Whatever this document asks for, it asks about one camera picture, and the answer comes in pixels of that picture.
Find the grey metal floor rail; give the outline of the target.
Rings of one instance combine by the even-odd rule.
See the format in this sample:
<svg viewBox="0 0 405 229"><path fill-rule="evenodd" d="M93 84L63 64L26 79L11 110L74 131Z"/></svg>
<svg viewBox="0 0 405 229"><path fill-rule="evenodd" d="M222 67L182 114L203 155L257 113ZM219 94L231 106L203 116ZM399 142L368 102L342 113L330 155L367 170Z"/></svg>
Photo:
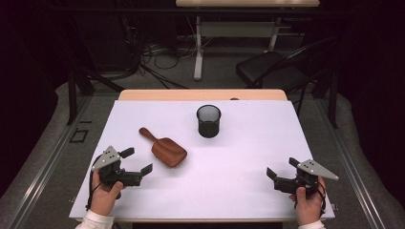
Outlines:
<svg viewBox="0 0 405 229"><path fill-rule="evenodd" d="M315 104L321 113L321 117L324 120L325 125L327 126L332 141L337 149L341 164L350 181L362 211L370 224L371 229L387 229L376 209L374 202L372 201L369 191L367 190L358 170L355 167L349 149L344 142L340 131L335 129L329 120L327 105L323 100L320 99L315 99Z"/></svg>
<svg viewBox="0 0 405 229"><path fill-rule="evenodd" d="M0 198L0 229L74 229L70 217L95 146L94 100L85 96L72 124L60 102L16 181Z"/></svg>

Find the white desk with metal legs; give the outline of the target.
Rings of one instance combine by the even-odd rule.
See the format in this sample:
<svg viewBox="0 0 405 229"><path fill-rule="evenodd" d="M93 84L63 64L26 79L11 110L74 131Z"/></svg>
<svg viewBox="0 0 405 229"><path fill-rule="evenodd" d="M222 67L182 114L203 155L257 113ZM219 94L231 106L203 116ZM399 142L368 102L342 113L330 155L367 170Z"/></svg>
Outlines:
<svg viewBox="0 0 405 229"><path fill-rule="evenodd" d="M177 7L183 8L232 8L253 9L264 8L303 9L317 8L319 0L176 0ZM203 44L202 37L268 37L270 39L268 50L273 51L279 31L280 17L270 22L203 22L196 18L196 62L194 79L201 80L203 76Z"/></svg>

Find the dark curtain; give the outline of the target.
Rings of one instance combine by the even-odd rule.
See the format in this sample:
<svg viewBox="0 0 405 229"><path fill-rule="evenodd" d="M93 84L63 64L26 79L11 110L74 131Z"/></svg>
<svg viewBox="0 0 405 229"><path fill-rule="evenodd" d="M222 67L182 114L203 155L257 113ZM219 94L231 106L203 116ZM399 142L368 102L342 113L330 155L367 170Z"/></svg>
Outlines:
<svg viewBox="0 0 405 229"><path fill-rule="evenodd" d="M0 0L0 197L50 122L60 61L33 0Z"/></svg>
<svg viewBox="0 0 405 229"><path fill-rule="evenodd" d="M405 208L405 0L358 0L339 91L364 155Z"/></svg>

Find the person's left hand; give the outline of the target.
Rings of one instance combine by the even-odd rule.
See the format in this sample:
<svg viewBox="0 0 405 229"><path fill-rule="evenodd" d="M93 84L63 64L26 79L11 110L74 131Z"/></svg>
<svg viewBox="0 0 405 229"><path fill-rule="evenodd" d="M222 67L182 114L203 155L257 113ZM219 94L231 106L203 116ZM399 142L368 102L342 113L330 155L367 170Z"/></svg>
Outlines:
<svg viewBox="0 0 405 229"><path fill-rule="evenodd" d="M98 171L94 171L92 178L92 202L90 204L90 210L95 214L108 217L115 206L118 194L123 189L123 183L120 181L117 181L112 187L105 186L100 181Z"/></svg>

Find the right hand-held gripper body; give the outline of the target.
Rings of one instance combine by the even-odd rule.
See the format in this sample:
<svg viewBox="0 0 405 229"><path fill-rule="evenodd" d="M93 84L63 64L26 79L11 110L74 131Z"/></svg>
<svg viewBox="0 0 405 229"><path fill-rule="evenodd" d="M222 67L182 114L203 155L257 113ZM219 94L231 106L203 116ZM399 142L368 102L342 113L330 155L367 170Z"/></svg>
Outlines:
<svg viewBox="0 0 405 229"><path fill-rule="evenodd" d="M300 162L300 164L294 168L296 169L294 178L277 176L277 178L273 180L275 190L295 194L298 187L305 187L307 196L311 196L318 191L319 177L333 180L339 179L338 175L312 159Z"/></svg>

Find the black mesh pen holder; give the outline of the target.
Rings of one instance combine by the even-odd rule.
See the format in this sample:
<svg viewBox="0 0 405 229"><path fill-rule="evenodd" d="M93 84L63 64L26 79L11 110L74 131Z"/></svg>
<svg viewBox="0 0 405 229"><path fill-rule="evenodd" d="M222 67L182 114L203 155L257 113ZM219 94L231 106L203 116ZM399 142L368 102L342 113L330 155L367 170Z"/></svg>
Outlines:
<svg viewBox="0 0 405 229"><path fill-rule="evenodd" d="M198 131L205 138L215 137L220 131L222 113L214 105L203 105L197 110Z"/></svg>

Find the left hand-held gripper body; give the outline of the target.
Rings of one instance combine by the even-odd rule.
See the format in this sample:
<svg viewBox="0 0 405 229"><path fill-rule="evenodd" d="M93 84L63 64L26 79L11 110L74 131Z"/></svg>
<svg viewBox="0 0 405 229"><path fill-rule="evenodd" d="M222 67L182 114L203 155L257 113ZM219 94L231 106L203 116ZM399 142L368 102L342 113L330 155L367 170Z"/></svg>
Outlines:
<svg viewBox="0 0 405 229"><path fill-rule="evenodd" d="M114 185L117 181L124 186L140 186L142 180L141 172L127 172L120 167L122 157L113 146L108 146L99 155L92 165L92 171L98 171L100 181L108 186Z"/></svg>

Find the person's right hand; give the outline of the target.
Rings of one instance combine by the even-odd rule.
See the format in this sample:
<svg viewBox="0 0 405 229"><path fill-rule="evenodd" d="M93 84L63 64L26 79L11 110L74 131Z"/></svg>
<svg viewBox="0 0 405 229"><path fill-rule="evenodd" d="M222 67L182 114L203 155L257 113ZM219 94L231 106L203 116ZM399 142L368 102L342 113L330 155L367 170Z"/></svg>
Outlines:
<svg viewBox="0 0 405 229"><path fill-rule="evenodd" d="M295 207L298 227L320 220L323 199L319 194L314 194L310 198L306 196L306 188L299 187L295 195L290 195L292 201L296 201Z"/></svg>

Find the black folding chair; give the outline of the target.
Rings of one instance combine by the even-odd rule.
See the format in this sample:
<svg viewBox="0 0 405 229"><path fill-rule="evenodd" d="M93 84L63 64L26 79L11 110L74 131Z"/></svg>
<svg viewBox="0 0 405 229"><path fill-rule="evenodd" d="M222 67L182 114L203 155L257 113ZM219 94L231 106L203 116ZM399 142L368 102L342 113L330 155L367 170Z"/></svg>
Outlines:
<svg viewBox="0 0 405 229"><path fill-rule="evenodd" d="M266 52L237 64L236 73L250 89L278 89L289 94L306 87L325 70L317 67L336 43L334 36L303 46L288 55Z"/></svg>

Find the brown wooden hairbrush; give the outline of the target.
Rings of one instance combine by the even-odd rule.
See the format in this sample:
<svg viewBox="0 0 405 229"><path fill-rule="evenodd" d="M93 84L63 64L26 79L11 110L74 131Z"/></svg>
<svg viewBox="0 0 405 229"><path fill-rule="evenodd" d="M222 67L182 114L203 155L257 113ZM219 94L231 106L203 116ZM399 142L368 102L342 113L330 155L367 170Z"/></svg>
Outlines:
<svg viewBox="0 0 405 229"><path fill-rule="evenodd" d="M144 127L139 129L139 133L153 142L152 153L167 167L174 168L187 157L187 152L171 138L156 138Z"/></svg>

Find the black metal stand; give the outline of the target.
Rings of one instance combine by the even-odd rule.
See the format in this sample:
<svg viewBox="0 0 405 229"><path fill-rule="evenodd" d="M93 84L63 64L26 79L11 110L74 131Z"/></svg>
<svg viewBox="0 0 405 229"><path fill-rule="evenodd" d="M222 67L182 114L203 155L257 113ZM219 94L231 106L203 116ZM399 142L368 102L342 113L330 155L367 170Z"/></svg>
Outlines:
<svg viewBox="0 0 405 229"><path fill-rule="evenodd" d="M72 69L68 79L70 110L68 124L71 125L78 116L76 89L80 89L85 96L92 96L96 91L91 83L92 79L118 93L122 92L124 88L102 76L92 69L89 64L85 63L83 57L77 50L78 47L83 44L81 40L75 42L73 35L66 35L61 38L61 42L64 43L64 52L69 59L69 64Z"/></svg>

